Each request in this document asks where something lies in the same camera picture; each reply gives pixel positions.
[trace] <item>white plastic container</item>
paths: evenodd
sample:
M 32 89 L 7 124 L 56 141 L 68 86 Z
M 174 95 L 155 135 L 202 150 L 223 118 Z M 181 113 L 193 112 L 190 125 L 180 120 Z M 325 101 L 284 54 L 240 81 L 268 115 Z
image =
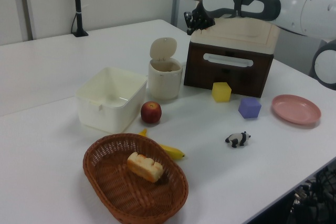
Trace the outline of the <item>white plastic container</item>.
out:
M 151 46 L 148 87 L 153 97 L 161 100 L 178 96 L 182 79 L 182 65 L 171 58 L 177 48 L 174 38 L 159 38 Z
M 139 114 L 147 77 L 118 68 L 104 68 L 76 91 L 82 124 L 109 133 L 123 132 Z

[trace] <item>yellow cube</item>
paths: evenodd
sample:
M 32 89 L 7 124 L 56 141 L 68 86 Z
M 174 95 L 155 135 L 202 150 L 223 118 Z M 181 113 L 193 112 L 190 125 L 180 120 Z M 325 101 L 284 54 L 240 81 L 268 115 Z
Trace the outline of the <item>yellow cube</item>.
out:
M 227 82 L 214 82 L 211 95 L 216 102 L 228 102 L 231 96 L 231 88 Z

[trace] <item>banana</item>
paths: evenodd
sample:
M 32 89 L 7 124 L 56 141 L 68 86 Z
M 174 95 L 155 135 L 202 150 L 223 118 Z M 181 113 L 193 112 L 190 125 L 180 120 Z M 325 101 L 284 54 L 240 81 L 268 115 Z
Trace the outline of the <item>banana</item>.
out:
M 143 131 L 138 133 L 139 135 L 142 136 L 147 136 L 147 129 L 144 129 Z M 159 144 L 167 153 L 168 155 L 174 159 L 174 160 L 178 160 L 178 159 L 182 159 L 185 155 L 183 152 L 181 152 L 179 149 L 167 146 L 167 145 L 163 145 L 163 144 Z

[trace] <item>red apple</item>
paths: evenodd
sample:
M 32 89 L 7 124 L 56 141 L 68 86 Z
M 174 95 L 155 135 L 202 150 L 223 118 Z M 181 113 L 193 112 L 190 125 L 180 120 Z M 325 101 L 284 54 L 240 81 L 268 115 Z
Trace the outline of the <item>red apple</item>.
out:
M 145 123 L 156 123 L 162 115 L 161 106 L 157 102 L 145 102 L 141 107 L 141 119 Z

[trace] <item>black pole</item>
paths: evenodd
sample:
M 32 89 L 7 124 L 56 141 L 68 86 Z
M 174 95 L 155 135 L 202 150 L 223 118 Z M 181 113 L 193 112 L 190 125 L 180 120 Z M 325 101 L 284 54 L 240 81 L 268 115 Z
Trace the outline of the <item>black pole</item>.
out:
M 73 32 L 72 34 L 76 37 L 83 37 L 88 36 L 88 33 L 84 31 L 83 29 L 83 23 L 82 23 L 82 9 L 80 0 L 75 0 L 76 2 L 76 19 L 77 19 L 77 31 Z

